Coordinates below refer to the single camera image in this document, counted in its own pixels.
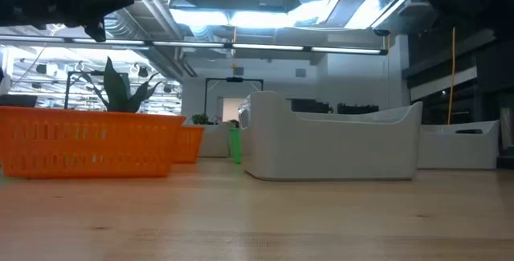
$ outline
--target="fluorescent light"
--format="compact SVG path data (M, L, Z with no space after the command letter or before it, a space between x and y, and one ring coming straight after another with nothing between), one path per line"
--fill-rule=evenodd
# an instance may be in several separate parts
M246 28L292 27L295 23L285 13L239 11L235 12L230 24Z
M200 47L200 48L223 48L223 43L198 43L198 42L177 42L177 41L154 41L157 46L171 47Z
M40 37L40 36L24 36L24 35L0 35L0 40L10 41L31 41L31 42L51 42L51 43L63 43L64 39L59 37Z
M228 18L222 11L169 10L175 22L188 26L228 25Z
M327 53L349 53L349 54L366 54L366 55L380 55L380 49L363 49L363 48L344 48L344 47L313 47L312 52L327 52Z
M73 39L74 43L96 43L94 39ZM107 39L104 43L100 44L118 44L118 45L143 45L145 44L142 40L117 40Z
M339 0L328 0L327 6L324 8L324 10L321 12L321 14L318 16L318 20L316 21L316 24L320 24L322 22L327 21L328 17L336 8L337 3Z
M368 28L377 17L380 16L380 1L379 0L365 0L359 9L355 11L352 18L346 23L346 29L366 29Z
M232 45L233 48L244 49L269 49L269 50L283 50L283 51L302 51L304 47L292 45L266 45L266 44L237 44Z
M405 1L407 0L398 0L396 3L394 3L394 5L389 8L379 19L377 19L377 21L375 21L372 25L371 25L371 28L377 28L380 24L382 24L389 16L391 16L391 14L396 10L398 9L398 7L400 7Z

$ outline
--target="white wall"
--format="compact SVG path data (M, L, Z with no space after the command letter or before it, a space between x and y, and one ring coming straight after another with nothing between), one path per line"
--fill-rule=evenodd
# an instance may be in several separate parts
M328 54L318 65L316 99L337 104L374 104L383 109L409 104L409 93L402 79L408 66L406 36L398 36L390 55Z
M232 76L230 64L245 67L245 78L264 79L264 90L274 91L284 98L316 99L337 104L378 105L381 110L409 105L409 92L402 79L402 69L409 65L408 40L397 36L390 55L337 55L327 54L317 67L302 60L220 59L208 62L191 59L190 64L199 72L198 78L185 78L182 93L182 115L190 118L203 113L205 77ZM308 77L296 78L294 71L306 68ZM210 81L207 115L222 115L219 98L246 98L256 89L250 83L240 84Z

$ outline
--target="wooden tabletop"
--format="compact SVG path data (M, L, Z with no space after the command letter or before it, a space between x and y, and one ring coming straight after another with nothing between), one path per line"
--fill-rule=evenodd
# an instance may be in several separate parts
M0 181L0 260L514 260L514 173L258 181L202 160L167 179Z

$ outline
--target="orange basket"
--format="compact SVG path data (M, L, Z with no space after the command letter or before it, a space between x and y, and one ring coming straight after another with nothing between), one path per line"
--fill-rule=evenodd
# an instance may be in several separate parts
M177 134L175 157L176 163L194 164L200 153L203 138L203 127L181 126Z
M0 164L9 177L164 177L184 116L0 108Z

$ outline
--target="snake plant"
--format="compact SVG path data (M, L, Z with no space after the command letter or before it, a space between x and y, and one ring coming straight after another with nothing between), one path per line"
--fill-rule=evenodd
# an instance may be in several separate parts
M161 83L160 81L153 87L149 85L149 82L157 74L152 75L132 96L130 84L125 82L121 75L114 70L112 61L108 57L104 71L104 90L107 93L108 101L105 100L102 91L96 88L89 74L83 73L80 76L93 85L93 90L102 100L108 112L137 112L141 103L149 99L155 92L157 85Z

